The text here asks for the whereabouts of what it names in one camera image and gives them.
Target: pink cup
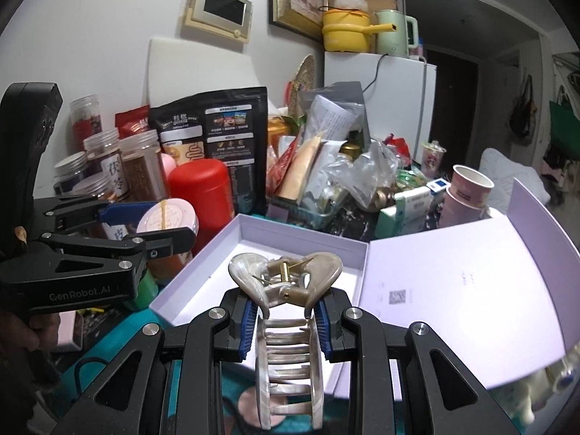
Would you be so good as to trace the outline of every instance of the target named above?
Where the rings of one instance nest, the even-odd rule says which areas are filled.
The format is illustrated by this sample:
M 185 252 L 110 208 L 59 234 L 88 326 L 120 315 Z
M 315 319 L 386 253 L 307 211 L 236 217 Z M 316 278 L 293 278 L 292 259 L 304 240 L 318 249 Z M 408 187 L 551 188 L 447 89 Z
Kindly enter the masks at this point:
M 449 191 L 468 206 L 481 208 L 489 192 L 493 190 L 494 182 L 477 170 L 465 165 L 453 166 L 453 178 Z
M 473 207 L 461 202 L 453 196 L 451 186 L 449 186 L 447 187 L 447 196 L 445 197 L 443 210 L 439 218 L 439 229 L 479 221 L 484 212 L 485 207 Z

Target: refrigerator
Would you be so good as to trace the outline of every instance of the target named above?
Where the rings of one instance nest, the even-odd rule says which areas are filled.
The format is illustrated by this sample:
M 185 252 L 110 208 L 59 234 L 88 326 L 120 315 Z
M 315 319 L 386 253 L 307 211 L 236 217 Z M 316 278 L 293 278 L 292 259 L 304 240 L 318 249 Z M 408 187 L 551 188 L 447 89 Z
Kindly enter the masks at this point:
M 325 86 L 358 81 L 365 89 L 375 74 L 375 83 L 364 92 L 370 136 L 404 138 L 413 160 L 421 162 L 421 146 L 431 130 L 437 67 L 387 55 L 325 53 Z

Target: doorway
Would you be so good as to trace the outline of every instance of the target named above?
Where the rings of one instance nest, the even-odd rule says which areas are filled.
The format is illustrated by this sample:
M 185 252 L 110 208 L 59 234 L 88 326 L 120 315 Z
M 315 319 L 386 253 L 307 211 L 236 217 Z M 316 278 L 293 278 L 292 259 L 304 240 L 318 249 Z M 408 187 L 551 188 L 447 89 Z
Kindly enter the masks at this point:
M 465 164 L 477 104 L 479 66 L 468 60 L 429 50 L 428 63 L 437 66 L 435 103 L 429 139 L 447 149 L 442 171 Z

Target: red canister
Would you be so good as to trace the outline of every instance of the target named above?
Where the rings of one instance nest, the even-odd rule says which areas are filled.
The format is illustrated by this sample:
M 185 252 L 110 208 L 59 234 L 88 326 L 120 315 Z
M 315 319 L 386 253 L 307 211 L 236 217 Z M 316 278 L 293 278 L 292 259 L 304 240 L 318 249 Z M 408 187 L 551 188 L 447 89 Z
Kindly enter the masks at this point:
M 168 182 L 171 197 L 188 201 L 199 219 L 196 254 L 234 217 L 227 167 L 220 160 L 194 160 L 173 170 Z

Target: small jar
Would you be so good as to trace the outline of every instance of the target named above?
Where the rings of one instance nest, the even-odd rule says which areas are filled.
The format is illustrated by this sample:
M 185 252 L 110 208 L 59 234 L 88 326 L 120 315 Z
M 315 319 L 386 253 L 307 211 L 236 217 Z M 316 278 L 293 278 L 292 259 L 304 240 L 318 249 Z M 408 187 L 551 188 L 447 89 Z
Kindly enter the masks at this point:
M 77 150 L 83 150 L 83 140 L 103 130 L 97 95 L 89 95 L 70 103 L 72 134 Z
M 72 192 L 76 195 L 93 195 L 97 199 L 116 200 L 115 188 L 111 178 L 104 172 L 99 172 L 85 178 L 75 185 Z M 89 235 L 100 239 L 121 240 L 127 235 L 127 228 L 120 225 L 101 224 L 101 227 L 89 228 Z
M 133 201 L 161 201 L 167 198 L 161 147 L 157 131 L 146 131 L 119 141 L 121 161 L 129 180 Z
M 358 145 L 358 143 L 350 141 L 350 142 L 345 142 L 344 144 L 342 144 L 342 146 L 340 147 L 339 153 L 344 154 L 344 155 L 348 155 L 351 160 L 354 162 L 357 158 L 360 157 L 360 155 L 362 154 L 362 150 L 361 150 L 361 146 Z
M 78 152 L 61 160 L 54 166 L 54 193 L 64 195 L 89 176 L 89 165 L 85 152 Z
M 121 150 L 119 149 L 119 130 L 117 127 L 105 132 L 99 132 L 84 141 L 86 158 L 92 174 L 104 172 L 111 178 L 117 199 L 124 199 L 129 195 Z

